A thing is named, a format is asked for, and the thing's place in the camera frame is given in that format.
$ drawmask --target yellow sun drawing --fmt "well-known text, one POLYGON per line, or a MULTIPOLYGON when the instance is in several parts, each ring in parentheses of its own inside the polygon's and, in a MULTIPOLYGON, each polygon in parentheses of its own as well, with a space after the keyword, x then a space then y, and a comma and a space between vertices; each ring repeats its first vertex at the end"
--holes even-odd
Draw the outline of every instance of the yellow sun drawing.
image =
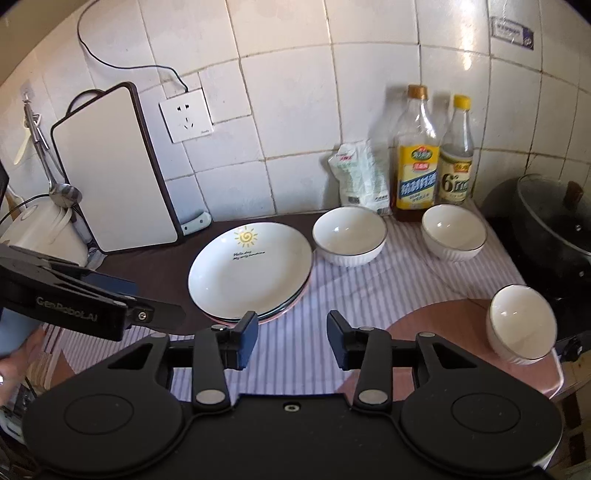
POLYGON ((238 240, 238 245, 242 245, 242 248, 252 247, 256 242, 256 236, 258 233, 254 233, 255 229, 248 229, 248 225, 244 227, 244 230, 234 232, 237 237, 234 240, 238 240))

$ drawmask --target rice cooker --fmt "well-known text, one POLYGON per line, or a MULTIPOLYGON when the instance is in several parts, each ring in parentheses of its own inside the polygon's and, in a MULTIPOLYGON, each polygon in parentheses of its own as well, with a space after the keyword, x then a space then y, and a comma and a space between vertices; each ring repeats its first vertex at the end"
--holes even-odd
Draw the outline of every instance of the rice cooker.
POLYGON ((13 221, 0 242, 16 245, 85 267, 88 248, 71 222, 72 209, 58 207, 51 199, 36 201, 13 221))

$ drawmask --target brown liquid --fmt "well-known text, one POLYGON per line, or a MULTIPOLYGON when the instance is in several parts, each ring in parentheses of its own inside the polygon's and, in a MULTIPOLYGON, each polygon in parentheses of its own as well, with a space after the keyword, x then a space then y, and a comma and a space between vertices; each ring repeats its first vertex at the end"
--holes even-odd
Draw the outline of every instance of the brown liquid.
POLYGON ((394 175, 391 181, 390 188, 390 209, 394 214, 394 218, 399 222, 420 222, 423 214, 427 211, 426 208, 420 210, 402 210, 396 206, 396 195, 398 193, 398 176, 394 175))

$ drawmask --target bottle label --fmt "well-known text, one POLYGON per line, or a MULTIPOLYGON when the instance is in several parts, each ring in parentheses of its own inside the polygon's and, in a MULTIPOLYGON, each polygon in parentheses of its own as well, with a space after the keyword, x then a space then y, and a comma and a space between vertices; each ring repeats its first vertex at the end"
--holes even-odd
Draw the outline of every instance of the bottle label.
POLYGON ((445 202, 462 203, 468 194, 472 158, 457 158, 441 152, 438 196, 445 202))
POLYGON ((398 147, 397 208, 420 210, 433 204, 438 159, 439 147, 398 147))

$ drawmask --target white packet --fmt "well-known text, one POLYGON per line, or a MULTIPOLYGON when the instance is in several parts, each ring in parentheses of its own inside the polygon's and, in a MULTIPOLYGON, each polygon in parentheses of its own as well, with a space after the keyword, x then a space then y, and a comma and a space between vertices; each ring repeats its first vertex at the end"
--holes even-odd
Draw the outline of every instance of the white packet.
POLYGON ((339 181, 340 204, 366 207, 380 215, 390 214, 388 156, 377 159, 369 142, 342 144, 329 159, 339 181))

